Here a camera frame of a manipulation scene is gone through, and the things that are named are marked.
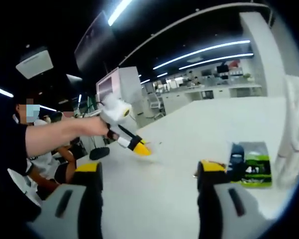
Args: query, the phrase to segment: ceiling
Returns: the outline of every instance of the ceiling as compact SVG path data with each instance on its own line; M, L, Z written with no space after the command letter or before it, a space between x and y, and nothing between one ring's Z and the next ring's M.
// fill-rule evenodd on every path
M111 26L115 38L111 51L106 57L103 54L98 56L100 62L95 65L95 76L85 79L77 67L74 51L99 13L104 11L105 16L109 17L120 2L81 0L63 4L47 0L38 5L37 2L18 1L11 4L0 1L0 88L13 94L31 96L38 104L62 110L59 101L71 101L84 92L94 94L95 83L152 34L197 9L232 1L133 0ZM137 66L142 77L147 79L154 79L161 72L174 72L179 64L184 66L184 62L156 71L153 67L197 49L241 39L238 12L255 9L268 19L269 11L263 7L228 8L194 17L154 38L122 66ZM41 46L48 48L54 68L27 80L15 66L22 55ZM227 50L230 49L233 52L237 50L234 47ZM201 57L212 57L208 55L211 53L202 54ZM65 74L82 77L82 87L74 88Z

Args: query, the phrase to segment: person's hand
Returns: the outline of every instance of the person's hand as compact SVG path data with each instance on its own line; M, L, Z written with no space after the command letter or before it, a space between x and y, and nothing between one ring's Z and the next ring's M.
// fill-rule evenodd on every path
M86 136L97 136L107 135L109 129L106 123L100 117L89 117L78 119L81 121L83 135Z

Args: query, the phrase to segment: person's arm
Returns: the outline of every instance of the person's arm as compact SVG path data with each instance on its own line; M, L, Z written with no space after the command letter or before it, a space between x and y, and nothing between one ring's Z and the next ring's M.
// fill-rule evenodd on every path
M72 153L70 153L69 150L66 149L66 147L59 147L56 149L57 152L68 162L75 162L75 158Z
M81 135L107 135L108 131L99 117L28 126L25 135L26 152L29 157L45 154Z
M58 183L52 182L47 180L46 178L43 178L36 167L33 167L29 173L29 177L38 184L38 186L41 186L48 190L49 192L53 192L58 186Z

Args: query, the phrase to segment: office chair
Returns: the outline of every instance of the office chair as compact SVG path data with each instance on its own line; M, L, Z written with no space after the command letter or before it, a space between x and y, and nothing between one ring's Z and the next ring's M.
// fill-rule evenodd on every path
M158 109L159 113L156 114L153 118L154 120L156 120L157 117L159 116L165 116L164 115L164 108L163 108L163 104L159 101L159 98L157 97L157 95L155 93L151 93L148 94L148 98L149 98L149 107L151 109Z

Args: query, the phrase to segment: white shirt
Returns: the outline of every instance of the white shirt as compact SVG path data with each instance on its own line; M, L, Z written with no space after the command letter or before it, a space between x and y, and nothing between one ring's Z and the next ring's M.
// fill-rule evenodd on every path
M37 119L36 121L34 121L33 124L34 126L38 126L38 125L46 125L48 123L41 119ZM51 152L48 152L40 156L31 157L28 158L27 160L31 162L35 167L37 167L40 175L46 179L54 178L55 171L60 165L60 162L55 158L53 158ZM31 180L31 185L33 187L37 186L37 184L33 182L33 180Z

